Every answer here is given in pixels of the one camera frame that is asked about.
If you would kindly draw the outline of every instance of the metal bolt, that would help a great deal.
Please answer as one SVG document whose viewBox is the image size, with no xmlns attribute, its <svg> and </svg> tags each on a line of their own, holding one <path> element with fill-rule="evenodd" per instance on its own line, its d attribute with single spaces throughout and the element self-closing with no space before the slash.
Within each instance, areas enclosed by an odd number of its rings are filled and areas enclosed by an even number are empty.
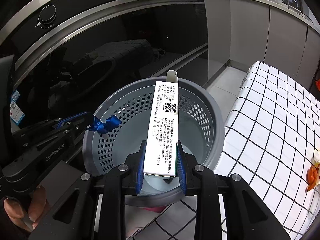
<svg viewBox="0 0 320 240">
<path fill-rule="evenodd" d="M 128 165 L 125 164 L 121 164 L 118 167 L 119 171 L 126 171 L 128 169 Z"/>
<path fill-rule="evenodd" d="M 202 166 L 202 165 L 196 165 L 196 166 L 195 166 L 195 170 L 196 170 L 196 171 L 204 171 L 204 166 Z"/>
<path fill-rule="evenodd" d="M 89 173 L 84 173 L 84 174 L 82 174 L 82 175 L 81 175 L 81 179 L 82 179 L 82 180 L 88 180 L 88 179 L 90 179 L 90 174 L 89 174 Z"/>
<path fill-rule="evenodd" d="M 241 180 L 241 176 L 239 174 L 232 174 L 231 178 L 234 180 L 234 181 L 239 181 Z"/>
</svg>

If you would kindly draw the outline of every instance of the white grid tablecloth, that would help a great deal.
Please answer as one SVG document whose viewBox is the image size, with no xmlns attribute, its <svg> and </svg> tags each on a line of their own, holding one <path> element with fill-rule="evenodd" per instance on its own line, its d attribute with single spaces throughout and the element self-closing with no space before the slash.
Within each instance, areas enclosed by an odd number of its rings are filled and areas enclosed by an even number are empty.
<svg viewBox="0 0 320 240">
<path fill-rule="evenodd" d="M 320 194 L 306 193 L 306 173 L 320 150 L 320 102 L 293 79 L 256 62 L 225 122 L 216 174 L 238 173 L 298 240 L 319 211 Z M 219 195 L 222 239 L 227 227 Z M 196 196 L 168 206 L 135 240 L 194 238 Z"/>
</svg>

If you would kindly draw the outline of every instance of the small qr code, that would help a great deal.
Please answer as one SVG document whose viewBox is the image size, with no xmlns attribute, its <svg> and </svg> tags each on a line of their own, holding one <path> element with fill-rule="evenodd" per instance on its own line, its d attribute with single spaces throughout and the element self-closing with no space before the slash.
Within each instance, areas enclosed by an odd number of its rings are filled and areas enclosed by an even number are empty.
<svg viewBox="0 0 320 240">
<path fill-rule="evenodd" d="M 16 109 L 16 106 L 17 106 L 17 105 L 16 105 L 14 102 L 11 103 L 11 108 L 12 108 L 13 110 Z"/>
<path fill-rule="evenodd" d="M 164 104 L 164 111 L 169 112 L 169 113 L 175 113 L 176 112 L 176 104 L 165 103 Z"/>
</svg>

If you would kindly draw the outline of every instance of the gray basket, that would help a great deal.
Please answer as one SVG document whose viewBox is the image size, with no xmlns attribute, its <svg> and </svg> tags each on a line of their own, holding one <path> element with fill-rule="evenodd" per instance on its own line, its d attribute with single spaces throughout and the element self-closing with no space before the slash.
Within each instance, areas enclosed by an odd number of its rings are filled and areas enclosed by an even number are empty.
<svg viewBox="0 0 320 240">
<path fill-rule="evenodd" d="M 94 113 L 102 121 L 112 114 L 121 119 L 118 129 L 108 134 L 86 131 L 83 140 L 84 165 L 97 176 L 124 163 L 128 154 L 139 151 L 147 140 L 153 93 L 156 81 L 166 77 L 147 78 L 129 84 L 105 100 Z M 212 96 L 197 84 L 179 79 L 178 139 L 185 152 L 198 163 L 214 169 L 224 143 L 221 111 Z M 167 184 L 161 178 L 145 176 L 140 195 L 126 196 L 125 203 L 138 207 L 155 207 L 175 203 L 183 197 L 179 179 Z"/>
</svg>

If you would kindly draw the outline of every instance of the finger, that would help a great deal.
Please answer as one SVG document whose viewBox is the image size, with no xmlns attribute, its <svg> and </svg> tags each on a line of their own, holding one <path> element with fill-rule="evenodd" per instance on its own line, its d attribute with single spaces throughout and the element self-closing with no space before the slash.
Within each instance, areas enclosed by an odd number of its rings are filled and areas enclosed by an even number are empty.
<svg viewBox="0 0 320 240">
<path fill-rule="evenodd" d="M 45 188 L 40 186 L 34 191 L 31 204 L 28 209 L 29 218 L 32 222 L 35 222 L 37 218 L 40 217 L 46 202 L 47 194 Z"/>
<path fill-rule="evenodd" d="M 47 214 L 47 212 L 50 210 L 51 206 L 49 205 L 49 202 L 47 201 L 45 203 L 44 209 L 42 214 L 37 218 L 37 220 L 32 224 L 33 229 L 36 228 L 36 226 L 39 224 L 40 220 Z"/>
<path fill-rule="evenodd" d="M 31 232 L 30 228 L 21 220 L 21 218 L 26 215 L 26 212 L 23 212 L 20 204 L 12 199 L 4 200 L 4 210 L 7 212 L 10 220 L 17 226 L 28 232 Z"/>
</svg>

